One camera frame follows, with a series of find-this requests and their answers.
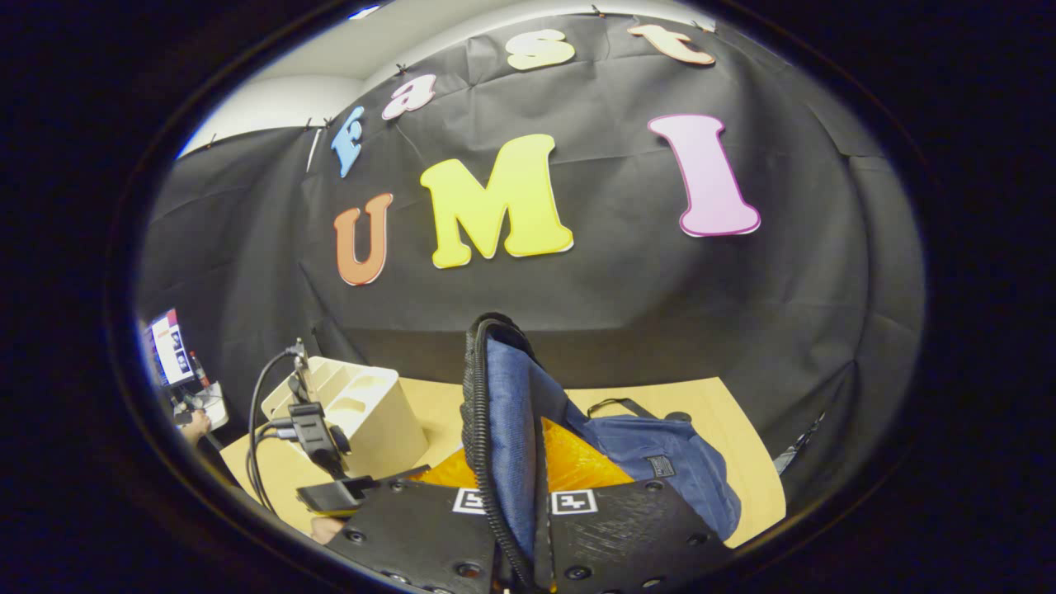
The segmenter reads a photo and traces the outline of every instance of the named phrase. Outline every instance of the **bag label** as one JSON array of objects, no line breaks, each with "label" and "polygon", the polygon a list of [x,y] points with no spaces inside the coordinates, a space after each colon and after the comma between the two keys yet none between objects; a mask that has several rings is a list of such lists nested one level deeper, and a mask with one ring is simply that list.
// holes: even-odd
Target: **bag label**
[{"label": "bag label", "polygon": [[653,465],[653,476],[657,479],[675,476],[675,465],[666,456],[647,456],[645,460]]}]

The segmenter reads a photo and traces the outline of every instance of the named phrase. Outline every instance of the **wooden table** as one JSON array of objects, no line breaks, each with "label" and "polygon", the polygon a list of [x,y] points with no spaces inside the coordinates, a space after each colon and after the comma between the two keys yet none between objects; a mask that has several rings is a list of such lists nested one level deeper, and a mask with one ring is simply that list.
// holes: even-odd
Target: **wooden table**
[{"label": "wooden table", "polygon": [[[463,402],[459,384],[440,384],[419,379],[399,379],[411,409],[421,424],[429,449],[417,465],[436,466],[461,447]],[[697,433],[722,454],[727,481],[740,498],[741,516],[737,530],[725,540],[737,546],[785,517],[785,491],[762,441],[744,416],[737,402],[717,377],[677,384],[567,390],[569,398],[586,411],[605,398],[630,397],[649,412],[663,417],[682,411],[693,417]],[[596,416],[627,414],[620,405],[599,409]],[[244,435],[221,451],[239,483],[253,497],[245,470],[249,437]],[[331,477],[309,462],[288,443],[265,440],[257,448],[264,488],[279,517],[308,534],[314,515],[297,501],[297,487],[331,482]]]}]

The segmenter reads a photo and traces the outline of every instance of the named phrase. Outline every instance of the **orange letter u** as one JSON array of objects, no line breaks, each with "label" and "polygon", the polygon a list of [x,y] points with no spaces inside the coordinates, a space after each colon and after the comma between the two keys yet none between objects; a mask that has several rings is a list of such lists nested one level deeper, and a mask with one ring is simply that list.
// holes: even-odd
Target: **orange letter u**
[{"label": "orange letter u", "polygon": [[356,286],[374,282],[385,266],[385,211],[393,203],[393,194],[380,193],[363,208],[371,216],[371,255],[365,261],[356,259],[356,221],[359,208],[350,208],[334,219],[337,230],[337,272],[348,284]]}]

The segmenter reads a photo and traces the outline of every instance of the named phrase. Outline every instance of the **person's arm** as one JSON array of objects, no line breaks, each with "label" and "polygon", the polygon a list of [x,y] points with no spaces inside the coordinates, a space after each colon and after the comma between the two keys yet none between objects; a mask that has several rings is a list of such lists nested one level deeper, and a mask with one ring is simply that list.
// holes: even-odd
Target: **person's arm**
[{"label": "person's arm", "polygon": [[197,445],[199,440],[205,437],[212,427],[212,421],[206,415],[204,410],[195,410],[191,413],[191,422],[187,425],[182,425],[180,427],[180,432],[183,433],[187,443],[191,446]]}]

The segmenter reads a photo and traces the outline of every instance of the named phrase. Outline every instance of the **person's hand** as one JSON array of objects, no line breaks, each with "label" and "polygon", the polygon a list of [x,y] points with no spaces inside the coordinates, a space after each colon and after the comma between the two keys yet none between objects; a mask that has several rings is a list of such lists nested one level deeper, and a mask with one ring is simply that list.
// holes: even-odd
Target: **person's hand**
[{"label": "person's hand", "polygon": [[326,544],[343,527],[344,522],[335,518],[312,518],[312,540],[319,544]]},{"label": "person's hand", "polygon": [[209,420],[204,410],[199,409],[191,413],[191,422],[181,427],[180,432],[187,438],[188,443],[197,445],[199,440],[205,437],[210,428],[212,428],[212,421]]}]

